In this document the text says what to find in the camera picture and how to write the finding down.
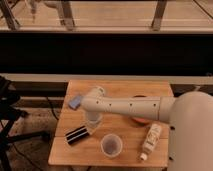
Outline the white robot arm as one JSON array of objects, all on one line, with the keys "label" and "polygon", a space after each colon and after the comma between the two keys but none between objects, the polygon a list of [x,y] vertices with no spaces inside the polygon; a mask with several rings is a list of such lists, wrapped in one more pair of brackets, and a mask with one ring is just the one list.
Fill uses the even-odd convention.
[{"label": "white robot arm", "polygon": [[99,113],[113,113],[167,123],[167,171],[213,171],[213,96],[205,92],[112,98],[96,87],[84,96],[81,106],[92,121]]}]

